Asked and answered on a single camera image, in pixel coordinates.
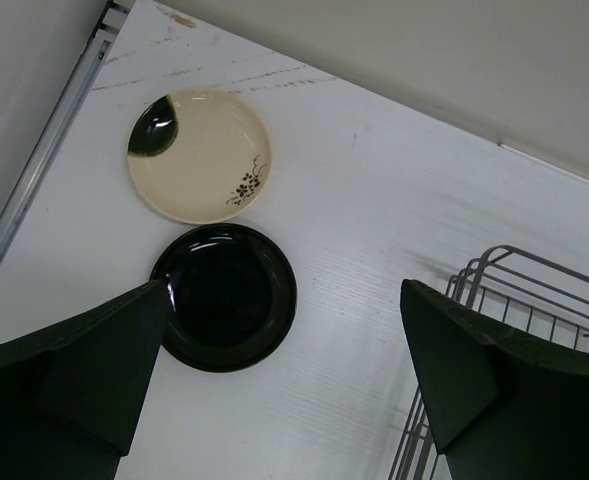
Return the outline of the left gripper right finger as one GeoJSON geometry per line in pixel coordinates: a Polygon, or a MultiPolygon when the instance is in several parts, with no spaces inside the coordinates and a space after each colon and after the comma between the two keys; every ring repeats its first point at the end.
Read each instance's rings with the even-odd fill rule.
{"type": "Polygon", "coordinates": [[[418,281],[400,311],[438,453],[454,479],[589,479],[589,354],[418,281]]]}

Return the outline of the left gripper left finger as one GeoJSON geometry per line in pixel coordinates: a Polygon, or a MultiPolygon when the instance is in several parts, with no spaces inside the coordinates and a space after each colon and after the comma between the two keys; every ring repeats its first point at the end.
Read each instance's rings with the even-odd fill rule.
{"type": "Polygon", "coordinates": [[[169,320],[149,281],[0,344],[0,479],[114,478],[169,320]]]}

